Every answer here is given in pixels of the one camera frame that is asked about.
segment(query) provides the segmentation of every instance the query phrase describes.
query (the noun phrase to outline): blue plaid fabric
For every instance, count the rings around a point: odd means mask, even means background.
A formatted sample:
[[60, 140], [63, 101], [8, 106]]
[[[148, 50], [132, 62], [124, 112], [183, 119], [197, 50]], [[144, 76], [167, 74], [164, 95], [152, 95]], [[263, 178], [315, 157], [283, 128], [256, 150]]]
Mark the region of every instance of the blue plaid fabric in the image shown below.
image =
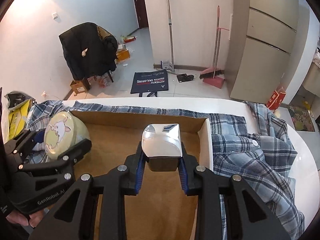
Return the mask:
[[[264, 105], [245, 103], [257, 120], [260, 129], [258, 134], [248, 134], [245, 118], [234, 115], [204, 114], [183, 109], [103, 106], [79, 102], [73, 107], [65, 107], [62, 101], [45, 101], [34, 105], [27, 122], [27, 129], [45, 128], [51, 117], [61, 111], [104, 111], [208, 118], [212, 131], [213, 172], [227, 177], [239, 174], [245, 178], [279, 218], [291, 239], [298, 239], [304, 231], [304, 216], [294, 205], [295, 180], [288, 177], [297, 152], [288, 137], [287, 125]], [[30, 157], [33, 163], [44, 159], [43, 152]], [[222, 195], [220, 204], [223, 239], [226, 240], [227, 223]]]

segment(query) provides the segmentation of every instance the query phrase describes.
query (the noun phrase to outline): chair leg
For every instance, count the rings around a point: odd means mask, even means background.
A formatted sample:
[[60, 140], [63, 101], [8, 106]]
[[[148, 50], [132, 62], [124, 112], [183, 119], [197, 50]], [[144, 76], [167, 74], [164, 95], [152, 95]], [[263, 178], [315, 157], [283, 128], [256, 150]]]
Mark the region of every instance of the chair leg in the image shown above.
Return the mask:
[[113, 83], [113, 79], [112, 79], [112, 76], [111, 76], [111, 74], [110, 74], [110, 71], [108, 70], [108, 76], [109, 76], [109, 78], [111, 79], [111, 82]]

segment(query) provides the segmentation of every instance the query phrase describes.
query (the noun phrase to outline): white table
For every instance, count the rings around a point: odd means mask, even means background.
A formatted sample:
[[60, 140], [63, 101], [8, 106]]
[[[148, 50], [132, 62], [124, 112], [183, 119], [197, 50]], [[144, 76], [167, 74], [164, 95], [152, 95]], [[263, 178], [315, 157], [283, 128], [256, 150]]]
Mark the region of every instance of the white table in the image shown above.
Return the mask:
[[[95, 103], [105, 106], [141, 106], [165, 109], [186, 109], [201, 113], [233, 114], [243, 116], [249, 133], [257, 133], [257, 122], [246, 104], [216, 98], [95, 98], [78, 100], [81, 103]], [[75, 100], [64, 101], [73, 106]], [[305, 227], [316, 215], [320, 200], [319, 175], [315, 160], [300, 135], [288, 125], [289, 138], [298, 152], [293, 162], [290, 177], [296, 179], [295, 204], [304, 216]]]

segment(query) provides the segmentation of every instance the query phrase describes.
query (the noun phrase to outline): wall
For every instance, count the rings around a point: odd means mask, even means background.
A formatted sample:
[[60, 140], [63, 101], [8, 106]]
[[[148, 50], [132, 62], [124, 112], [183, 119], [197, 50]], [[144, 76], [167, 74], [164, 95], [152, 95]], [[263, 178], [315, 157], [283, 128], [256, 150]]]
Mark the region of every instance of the wall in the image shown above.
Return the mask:
[[308, 73], [318, 43], [319, 26], [319, 21], [306, 0], [299, 0], [296, 40], [288, 68], [281, 80], [287, 93], [284, 104], [291, 102]]
[[[166, 0], [145, 0], [154, 63], [171, 61]], [[211, 67], [216, 35], [217, 6], [220, 27], [229, 29], [233, 0], [170, 0], [174, 62], [177, 65]], [[218, 67], [224, 69], [229, 32], [222, 31]]]
[[46, 90], [63, 99], [72, 75], [58, 36], [83, 22], [94, 22], [115, 36], [138, 28], [133, 0], [14, 0], [0, 22], [3, 94], [21, 90], [41, 102]]

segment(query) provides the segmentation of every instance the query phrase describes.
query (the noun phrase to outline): cartoon rabbit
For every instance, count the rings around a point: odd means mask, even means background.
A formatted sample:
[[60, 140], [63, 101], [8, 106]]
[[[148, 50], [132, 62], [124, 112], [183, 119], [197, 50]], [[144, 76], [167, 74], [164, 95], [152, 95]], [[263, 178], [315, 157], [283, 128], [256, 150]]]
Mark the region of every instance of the cartoon rabbit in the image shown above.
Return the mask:
[[70, 127], [66, 126], [67, 120], [68, 117], [65, 117], [63, 120], [56, 122], [53, 126], [50, 124], [48, 125], [49, 130], [47, 131], [47, 133], [54, 132], [56, 137], [54, 138], [54, 142], [52, 144], [45, 145], [46, 152], [55, 149], [63, 139], [65, 133], [71, 131]]

